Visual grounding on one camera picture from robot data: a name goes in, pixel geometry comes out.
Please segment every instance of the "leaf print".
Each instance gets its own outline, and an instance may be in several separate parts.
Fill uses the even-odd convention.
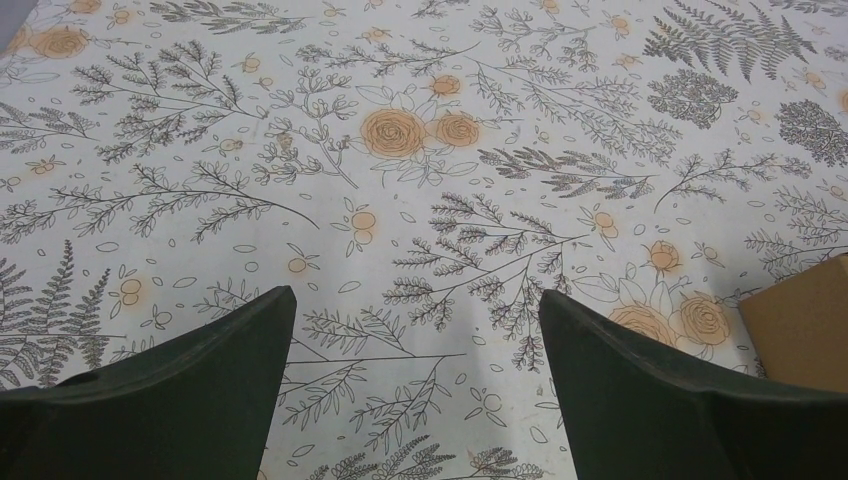
[[[199,22],[215,35],[242,30],[258,34],[291,33],[306,27],[303,17],[277,15],[280,9],[267,3],[231,2],[223,8],[203,0],[151,3],[150,11],[162,15],[166,22]]]
[[[717,67],[724,75],[736,56],[742,75],[750,82],[757,62],[766,77],[775,80],[778,65],[787,58],[796,57],[806,63],[801,49],[817,53],[813,43],[798,35],[786,17],[781,16],[778,25],[754,3],[750,5],[757,12],[756,20],[711,0],[708,3],[723,15],[689,7],[681,0],[674,3],[682,13],[670,7],[663,11],[679,28],[654,17],[659,31],[652,31],[646,40],[645,55],[666,57],[672,62],[682,60],[690,67],[695,66],[697,59],[707,70]]]
[[[564,245],[576,247],[576,240],[585,235],[554,233],[549,222],[517,211],[509,212],[512,222],[506,221],[500,207],[482,194],[468,198],[446,192],[442,201],[431,207],[434,217],[430,225],[439,234],[435,248],[421,238],[413,239],[415,248],[408,250],[409,256],[392,263],[404,269],[432,270],[434,280],[440,282],[454,276],[460,279],[437,288],[424,277],[400,277],[394,281],[394,288],[383,294],[385,303],[419,305],[409,313],[412,325],[432,322],[441,332],[453,318],[456,300],[452,296],[465,287],[470,296],[477,296],[488,305],[492,327],[502,329],[505,340],[519,344],[513,354],[515,368],[538,371],[544,357],[541,337],[535,335],[543,281],[531,272],[533,259],[545,253],[555,255],[560,260],[559,271],[545,267],[540,273],[558,282],[559,277],[564,277]],[[501,276],[515,270],[517,273],[501,280]],[[515,295],[501,299],[507,287]]]
[[[828,167],[848,165],[848,132],[817,103],[781,103],[775,118],[780,121],[780,138],[790,145],[801,145],[816,162]]]
[[[62,112],[40,107],[38,112],[25,113],[17,107],[0,102],[0,150],[16,155],[47,148],[47,139],[56,135],[98,141],[88,131],[99,126],[76,112]]]
[[[709,75],[683,69],[648,86],[657,93],[648,97],[654,110],[676,120],[691,121],[701,129],[710,128],[721,116],[721,106],[732,103],[739,95],[736,89]]]
[[[294,214],[318,228],[312,219],[297,210],[245,193],[243,189],[249,185],[250,179],[240,171],[235,171],[228,178],[228,164],[198,161],[193,164],[191,171],[193,176],[175,182],[165,176],[165,167],[135,165],[130,172],[136,176],[136,184],[140,184],[141,188],[127,194],[115,192],[111,198],[103,197],[102,186],[86,184],[82,187],[53,188],[50,198],[56,200],[56,208],[39,210],[35,200],[7,207],[5,213],[0,214],[0,240],[7,244],[18,243],[36,230],[53,227],[58,214],[66,214],[68,220],[71,220],[81,211],[86,212],[88,219],[74,227],[79,237],[103,232],[118,213],[132,212],[136,199],[148,201],[145,213],[130,217],[132,232],[142,237],[150,236],[158,219],[166,214],[176,214],[185,207],[199,207],[220,199],[231,201],[229,207],[214,208],[208,217],[200,218],[193,241],[200,243],[207,233],[220,232],[228,221],[241,217],[258,220],[263,213],[272,209]],[[197,183],[206,184],[209,188],[193,187]]]
[[[554,192],[564,192],[560,198],[574,198],[593,191],[605,194],[608,200],[637,199],[654,191],[649,180],[654,175],[631,176],[619,173],[616,162],[599,153],[586,155],[566,151],[559,157],[551,157],[542,150],[524,147],[513,150],[494,149],[494,152],[478,150],[480,161],[495,167],[506,178],[525,179],[533,172],[547,174],[550,179],[542,183],[551,185]]]
[[[654,212],[669,195],[682,198],[701,197],[707,200],[726,201],[725,197],[707,183],[730,183],[743,192],[751,190],[750,179],[761,182],[775,180],[774,173],[783,173],[800,178],[809,178],[812,173],[810,165],[795,157],[786,157],[782,161],[777,154],[770,153],[754,157],[753,162],[737,163],[730,149],[715,155],[715,162],[708,163],[700,155],[685,157],[674,173],[681,177],[680,182],[668,190],[657,200]]]
[[[358,46],[345,47],[344,53],[334,54],[329,49],[310,44],[298,49],[297,56],[305,62],[323,61],[327,68],[373,66],[374,78],[392,75],[398,67],[407,69],[413,77],[422,77],[442,69],[447,58],[461,55],[477,46],[475,44],[457,51],[449,47],[430,46],[418,40],[410,42],[414,53],[396,52],[388,44],[378,43],[374,49],[376,53],[373,54]]]
[[[117,84],[111,70],[92,65],[74,69],[74,74],[88,85],[76,85],[71,91],[82,97],[81,105],[96,105],[118,93],[129,96],[132,111],[115,125],[115,138],[121,142],[96,147],[98,156],[107,165],[120,163],[133,154],[148,156],[157,146],[166,147],[178,138],[190,145],[233,114],[264,117],[248,113],[239,105],[242,94],[230,77],[222,75],[220,83],[216,83],[213,75],[221,68],[221,56],[217,52],[208,53],[196,40],[175,43],[170,49],[160,50],[158,61],[144,63],[140,52],[123,58],[112,55],[106,58],[127,72],[121,78],[129,86]],[[162,90],[166,88],[188,98],[165,94]],[[171,113],[150,118],[160,110]],[[194,120],[193,126],[189,124],[189,117]]]

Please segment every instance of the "cardboard box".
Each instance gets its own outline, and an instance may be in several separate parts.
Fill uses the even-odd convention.
[[[740,302],[770,380],[848,393],[848,256]]]

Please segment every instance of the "floral pattern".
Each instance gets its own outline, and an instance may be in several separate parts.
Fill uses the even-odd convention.
[[[543,290],[761,374],[739,301],[848,252],[845,14],[41,0],[0,54],[0,388],[292,285],[258,478],[576,478]]]

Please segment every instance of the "leaf sprig drawing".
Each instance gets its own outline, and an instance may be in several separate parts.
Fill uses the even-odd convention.
[[[327,48],[310,44],[298,49],[297,56],[304,62],[324,62],[327,68],[371,66],[374,67],[374,78],[391,75],[398,67],[405,68],[413,77],[422,77],[433,75],[436,70],[444,68],[446,59],[477,46],[475,44],[464,50],[454,50],[449,47],[433,47],[418,40],[410,40],[410,43],[413,53],[392,50],[386,43],[376,44],[374,53],[356,45],[345,47],[342,53],[333,53]]]
[[[106,345],[115,338],[99,334],[109,269],[74,302],[70,241],[65,240],[56,273],[38,294],[21,284],[27,271],[8,263],[8,258],[0,259],[0,390],[23,386],[23,378],[55,386],[75,355],[81,355],[89,368],[100,367]]]
[[[673,186],[657,200],[654,212],[669,195],[681,198],[701,197],[707,200],[717,200],[724,203],[726,199],[715,187],[708,183],[730,183],[743,192],[751,189],[751,179],[770,182],[777,177],[775,173],[793,175],[800,178],[810,178],[810,164],[795,157],[781,159],[777,154],[769,153],[754,157],[753,162],[739,163],[730,149],[715,155],[715,161],[710,163],[697,153],[684,157],[680,165],[674,169],[680,182]]]
[[[189,145],[203,138],[209,129],[230,115],[264,118],[267,112],[257,107],[248,113],[240,105],[242,93],[227,75],[214,78],[221,68],[221,55],[208,53],[203,45],[191,40],[162,49],[158,60],[144,61],[141,52],[106,59],[125,73],[124,84],[101,65],[76,67],[74,74],[87,85],[76,85],[71,92],[81,97],[81,105],[96,105],[116,94],[128,95],[130,112],[116,124],[117,145],[98,146],[97,154],[106,164],[120,163],[130,155],[150,155],[157,147],[166,147],[177,139]],[[164,93],[180,92],[185,98]],[[164,115],[156,116],[160,110]]]
[[[447,11],[444,7],[468,5],[470,0],[424,0],[421,8],[412,14],[412,18],[444,18]]]
[[[775,80],[777,67],[789,57],[806,63],[802,50],[817,53],[813,42],[795,32],[786,17],[773,21],[754,3],[751,7],[756,19],[712,0],[707,3],[721,14],[689,7],[681,0],[674,3],[679,11],[663,8],[673,23],[654,17],[658,30],[650,32],[645,55],[683,61],[690,67],[697,61],[707,70],[718,68],[724,75],[736,57],[742,75],[750,82],[758,62],[766,77]]]
[[[347,457],[332,471],[328,465],[322,465],[314,471],[309,480],[324,480],[327,473],[337,480],[355,480],[371,472],[373,480],[540,480],[545,476],[545,471],[538,465],[529,462],[518,463],[519,460],[512,450],[503,447],[489,448],[477,454],[462,452],[463,457],[471,456],[468,466],[473,470],[462,475],[439,476],[446,462],[455,463],[458,455],[440,454],[439,443],[423,446],[429,438],[429,435],[421,435],[402,446],[398,445],[391,455],[386,452],[387,458],[382,463],[360,466],[361,471],[355,474],[349,473],[349,470],[365,458],[365,453]]]
[[[801,13],[824,12],[831,17],[844,17],[848,15],[848,3],[844,0],[769,0],[772,7],[781,7],[784,10],[795,10]]]
[[[597,55],[588,50],[586,37],[595,27],[575,28],[564,25],[559,22],[553,22],[550,27],[534,26],[533,15],[529,12],[521,12],[517,8],[504,11],[503,16],[509,25],[505,26],[504,21],[498,16],[497,8],[492,8],[488,5],[484,6],[480,11],[480,18],[471,23],[471,29],[475,32],[482,32],[488,35],[498,37],[498,47],[504,52],[521,53],[522,42],[527,40],[533,42],[528,52],[536,57],[541,57],[546,60],[553,60],[554,56],[548,49],[551,43],[556,42],[561,38],[576,36],[576,41],[572,40],[572,47],[563,47],[564,56],[558,60],[560,63],[569,63],[573,66],[576,63],[581,64],[581,71],[592,69],[597,70],[594,65]]]
[[[654,110],[676,120],[687,120],[708,129],[721,117],[721,106],[736,100],[739,92],[705,73],[680,69],[677,75],[663,75],[663,81],[648,83],[656,95],[648,96]]]
[[[203,0],[151,3],[150,11],[162,15],[166,22],[200,22],[215,35],[225,35],[242,30],[258,34],[286,34],[306,28],[306,17],[278,15],[280,9],[268,3],[231,2],[223,8]]]
[[[627,80],[603,78],[573,86],[556,86],[540,81],[541,72],[534,72],[527,62],[513,62],[504,67],[475,62],[478,66],[474,74],[477,93],[498,113],[509,114],[512,108],[520,111],[529,103],[551,123],[578,123],[593,143],[610,153],[626,155],[630,152],[659,164],[666,162],[674,151],[675,141],[681,137],[667,122],[633,119],[633,102],[641,97]],[[504,91],[504,84],[495,78],[497,74],[511,78],[511,82],[518,80],[526,95],[523,101],[519,94]]]
[[[412,325],[433,323],[442,332],[453,317],[454,294],[466,290],[489,306],[492,328],[519,344],[513,365],[538,372],[544,361],[538,323],[544,282],[531,267],[536,260],[538,273],[552,277],[554,286],[564,285],[557,279],[564,277],[565,246],[588,247],[578,241],[586,235],[557,234],[549,222],[518,211],[505,221],[500,207],[481,194],[468,198],[446,192],[442,201],[431,207],[429,223],[439,234],[435,245],[416,238],[409,256],[392,262],[402,269],[428,270],[432,278],[397,278],[383,293],[385,303],[417,305],[409,313]],[[445,285],[434,286],[435,281]]]
[[[819,104],[810,100],[781,103],[775,118],[780,122],[780,138],[790,145],[801,145],[828,167],[848,165],[848,132]]]
[[[38,112],[25,113],[7,103],[0,102],[0,150],[9,153],[29,153],[47,147],[47,139],[64,135],[86,140],[89,130],[100,126],[76,112],[62,112],[52,107],[41,107]]]
[[[480,161],[495,167],[505,178],[530,178],[533,172],[546,174],[549,179],[542,183],[550,185],[552,191],[562,193],[560,198],[574,198],[598,191],[607,200],[621,198],[637,199],[654,191],[649,180],[654,175],[625,175],[616,169],[618,163],[600,153],[585,154],[565,151],[552,157],[548,153],[524,147],[512,153],[495,148],[493,151],[478,150]]]
[[[265,165],[253,165],[252,171],[258,175],[256,181],[262,185],[267,185],[272,180],[291,185],[298,175],[321,174],[341,177],[353,188],[359,188],[342,170],[342,156],[345,150],[350,148],[350,137],[343,135],[336,140],[326,123],[327,119],[333,117],[341,121],[350,119],[356,115],[355,108],[359,102],[349,101],[343,94],[336,95],[331,103],[317,97],[325,92],[349,89],[351,78],[335,73],[322,76],[321,70],[309,67],[304,67],[297,73],[300,77],[297,88],[294,91],[277,90],[271,93],[270,97],[278,103],[272,103],[269,108],[297,110],[312,124],[311,129],[303,125],[296,126],[296,117],[294,120],[289,117],[274,117],[265,136],[274,138],[275,141],[267,143],[265,153],[259,154]],[[323,157],[326,164],[324,160],[318,160],[309,154],[306,159],[302,159],[300,149],[294,143],[294,136],[314,145],[320,152],[318,156]]]
[[[258,220],[271,210],[293,214],[318,228],[312,219],[293,208],[248,194],[245,189],[250,178],[239,170],[229,176],[229,167],[229,164],[220,162],[197,161],[193,164],[191,177],[174,181],[165,176],[165,167],[134,165],[130,173],[136,176],[135,184],[140,188],[131,193],[114,192],[111,197],[104,197],[102,186],[86,184],[82,187],[53,188],[50,198],[56,200],[55,208],[40,210],[36,200],[7,207],[5,213],[0,214],[0,239],[7,244],[18,243],[36,230],[53,227],[59,215],[73,220],[80,213],[87,217],[74,227],[80,237],[103,232],[119,214],[132,212],[139,200],[147,201],[147,210],[129,217],[129,220],[132,222],[130,230],[142,237],[150,236],[159,218],[166,214],[176,214],[190,207],[199,208],[219,200],[228,200],[229,204],[214,207],[207,217],[199,219],[193,241],[200,243],[207,233],[218,233],[229,221],[242,217]],[[195,184],[204,187],[196,188]]]
[[[791,215],[787,226],[795,233],[800,245],[785,239],[780,233],[769,234],[765,230],[751,233],[745,239],[745,245],[762,254],[760,261],[763,268],[776,282],[845,251],[848,244],[841,239],[848,232],[847,214],[829,207],[824,199],[818,199],[810,192],[801,193],[797,187],[784,186],[774,194],[778,210]]]

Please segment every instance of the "orange rose print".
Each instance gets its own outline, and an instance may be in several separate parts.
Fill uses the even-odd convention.
[[[79,30],[70,27],[53,27],[46,32],[33,35],[29,44],[36,53],[47,58],[71,58],[80,54],[88,45],[88,39]]]
[[[424,143],[424,122],[417,116],[397,109],[378,110],[362,122],[365,148],[381,158],[404,158],[417,152]]]
[[[678,333],[684,334],[695,343],[718,345],[730,336],[730,324],[721,305],[709,295],[698,294],[680,305]]]
[[[616,308],[612,311],[609,319],[660,343],[670,347],[674,346],[672,334],[666,326],[666,318],[651,307],[628,305],[623,308]]]
[[[68,5],[73,13],[94,13],[100,9],[100,0],[74,0]]]
[[[471,117],[465,115],[445,115],[436,125],[436,138],[440,142],[454,147],[467,147],[477,143],[480,127]]]
[[[3,53],[0,53],[0,57],[15,53],[19,48],[26,46],[31,36],[32,29],[29,28],[29,25],[26,23],[21,25],[21,28],[18,29],[17,33],[15,33],[15,37],[12,38],[12,41],[9,42],[9,45],[6,47],[6,50],[3,50]]]
[[[680,265],[680,254],[674,245],[662,240],[651,247],[651,265],[659,272],[670,272]]]
[[[459,79],[453,75],[442,75],[441,77],[433,80],[433,84],[430,85],[430,89],[432,89],[433,93],[438,96],[458,93]]]

